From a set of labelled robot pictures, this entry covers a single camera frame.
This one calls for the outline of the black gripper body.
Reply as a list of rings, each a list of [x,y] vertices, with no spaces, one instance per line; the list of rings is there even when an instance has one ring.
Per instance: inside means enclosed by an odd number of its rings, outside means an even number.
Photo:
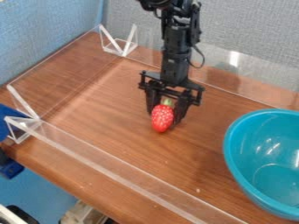
[[[188,78],[191,65],[191,54],[188,52],[179,54],[164,53],[160,72],[143,71],[140,73],[139,88],[144,91],[148,88],[156,88],[160,90],[162,97],[170,96],[176,99],[184,90],[190,90],[192,94],[191,105],[199,106],[204,87]]]

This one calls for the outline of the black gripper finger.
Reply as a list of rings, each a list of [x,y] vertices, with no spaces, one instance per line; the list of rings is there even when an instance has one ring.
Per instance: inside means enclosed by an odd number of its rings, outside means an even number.
[[[174,121],[172,121],[174,125],[179,124],[182,119],[186,117],[188,107],[191,105],[192,105],[192,92],[190,90],[184,90],[178,98],[174,107]]]
[[[146,91],[146,106],[148,114],[152,114],[152,110],[162,101],[162,93],[156,88],[148,88]]]

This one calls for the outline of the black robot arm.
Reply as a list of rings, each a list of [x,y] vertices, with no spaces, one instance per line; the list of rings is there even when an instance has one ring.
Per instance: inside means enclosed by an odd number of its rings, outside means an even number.
[[[204,87],[188,78],[192,66],[192,49],[203,56],[200,42],[199,0],[136,0],[146,11],[162,21],[163,63],[159,73],[143,71],[139,88],[146,93],[147,112],[154,113],[162,97],[176,100],[172,125],[187,115],[191,105],[202,104]]]

